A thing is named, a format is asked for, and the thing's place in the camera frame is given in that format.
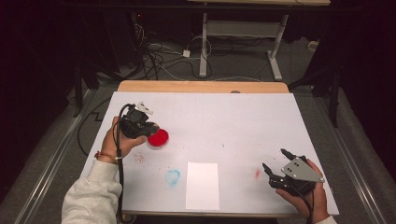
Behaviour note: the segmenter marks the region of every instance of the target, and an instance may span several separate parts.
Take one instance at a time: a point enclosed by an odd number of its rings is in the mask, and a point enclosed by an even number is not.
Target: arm
[[[311,160],[307,160],[307,163],[315,172],[323,176],[322,172]],[[283,199],[291,203],[294,207],[296,207],[297,211],[305,219],[309,218],[309,211],[303,199],[301,199],[300,197],[291,196],[283,189],[277,189],[276,193],[279,194]],[[326,192],[323,188],[323,183],[317,183],[313,192],[310,192],[307,195],[305,195],[305,198],[309,201],[309,203],[311,203],[311,206],[312,206],[312,193],[314,193],[314,210],[312,215],[313,216],[312,223],[318,223],[318,224],[336,223],[335,220],[327,212],[327,199],[326,199]]]
[[[114,135],[118,118],[113,119],[112,127],[107,131],[102,144],[102,152],[110,155],[99,156],[93,162],[90,173],[76,181],[64,197],[62,223],[117,223],[116,213],[121,185],[115,179],[118,171]],[[146,136],[136,139],[127,138],[120,133],[120,148],[122,156],[129,154],[133,147],[146,142]]]

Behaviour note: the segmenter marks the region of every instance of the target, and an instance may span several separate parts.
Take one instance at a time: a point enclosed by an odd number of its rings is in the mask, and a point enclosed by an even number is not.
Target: sweater cuff
[[[336,223],[334,220],[334,217],[329,216],[326,219],[321,220],[320,222],[317,222],[317,224],[333,224]]]
[[[87,179],[90,181],[113,180],[118,170],[119,166],[117,164],[95,160]]]

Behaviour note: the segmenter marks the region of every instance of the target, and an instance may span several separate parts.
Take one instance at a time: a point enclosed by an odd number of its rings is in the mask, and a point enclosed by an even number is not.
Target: hand
[[[306,163],[320,176],[323,176],[322,172],[311,160],[307,160]],[[297,211],[305,219],[309,218],[309,210],[303,199],[298,196],[291,196],[283,189],[277,189],[276,193],[279,194],[284,200],[288,201],[294,207],[296,207]],[[307,195],[305,195],[305,198],[312,206],[312,192],[309,192]],[[327,212],[326,192],[323,188],[323,183],[317,183],[314,189],[314,208],[312,214],[312,223],[320,222],[321,220],[324,220],[329,216],[330,215]]]
[[[114,142],[114,139],[117,136],[117,122],[119,121],[119,117],[114,117],[113,123],[110,129],[107,131],[105,139],[102,144],[102,152],[105,152],[113,157],[117,157],[117,146]],[[120,149],[122,157],[126,157],[133,147],[137,147],[142,145],[147,141],[146,136],[138,136],[136,138],[128,138],[126,137],[122,131],[120,131]],[[108,156],[100,156],[98,158],[99,161],[104,161],[108,163],[115,163],[114,160],[109,158]]]

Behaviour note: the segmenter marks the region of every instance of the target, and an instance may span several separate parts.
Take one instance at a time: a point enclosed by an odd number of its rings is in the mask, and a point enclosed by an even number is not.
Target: blue marker stain
[[[165,175],[165,181],[170,186],[175,186],[180,179],[180,172],[178,170],[170,170]]]

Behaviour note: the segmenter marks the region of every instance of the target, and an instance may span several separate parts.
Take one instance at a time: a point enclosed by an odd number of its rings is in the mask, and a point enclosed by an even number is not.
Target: red circular object
[[[163,147],[169,140],[169,134],[164,129],[159,129],[155,134],[148,137],[148,143],[152,147]]]

